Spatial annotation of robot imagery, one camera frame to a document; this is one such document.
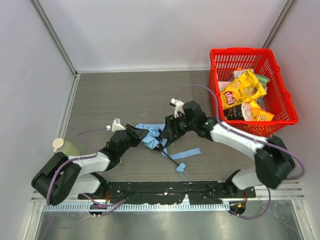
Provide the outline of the light blue folding umbrella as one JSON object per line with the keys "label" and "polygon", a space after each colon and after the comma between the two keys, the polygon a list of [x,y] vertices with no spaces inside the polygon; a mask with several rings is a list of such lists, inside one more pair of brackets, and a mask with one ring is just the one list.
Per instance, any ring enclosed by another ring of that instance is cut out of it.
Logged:
{"label": "light blue folding umbrella", "polygon": [[162,145],[162,140],[159,138],[160,132],[162,132],[165,128],[165,124],[145,124],[138,123],[136,128],[146,129],[149,133],[145,138],[142,139],[142,143],[155,152],[160,152],[161,155],[170,161],[172,161],[175,165],[175,171],[182,177],[187,178],[188,174],[185,172],[186,164],[184,162],[178,163],[177,160],[185,159],[188,157],[196,156],[201,154],[200,148],[194,148],[183,152],[178,152],[172,155],[168,154],[167,148]]}

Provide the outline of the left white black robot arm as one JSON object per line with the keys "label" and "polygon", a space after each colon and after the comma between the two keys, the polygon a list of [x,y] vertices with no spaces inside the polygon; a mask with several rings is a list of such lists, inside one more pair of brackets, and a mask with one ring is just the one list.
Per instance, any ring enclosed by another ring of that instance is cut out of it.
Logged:
{"label": "left white black robot arm", "polygon": [[68,156],[55,153],[31,181],[31,186],[46,199],[48,205],[56,206],[66,198],[105,198],[108,182],[99,175],[113,169],[129,148],[136,147],[148,134],[127,124],[113,133],[105,147],[97,153]]}

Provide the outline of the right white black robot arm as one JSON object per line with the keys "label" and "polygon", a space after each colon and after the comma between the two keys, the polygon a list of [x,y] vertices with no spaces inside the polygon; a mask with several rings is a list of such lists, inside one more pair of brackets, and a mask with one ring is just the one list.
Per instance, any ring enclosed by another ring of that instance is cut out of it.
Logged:
{"label": "right white black robot arm", "polygon": [[195,132],[200,138],[229,146],[254,161],[254,169],[239,169],[225,181],[231,196],[234,197],[249,187],[261,185],[276,189],[294,170],[295,162],[279,137],[252,135],[217,117],[207,117],[194,100],[184,103],[172,98],[169,105],[174,113],[165,118],[164,129],[159,134],[160,139],[166,140],[164,147],[187,132]]}

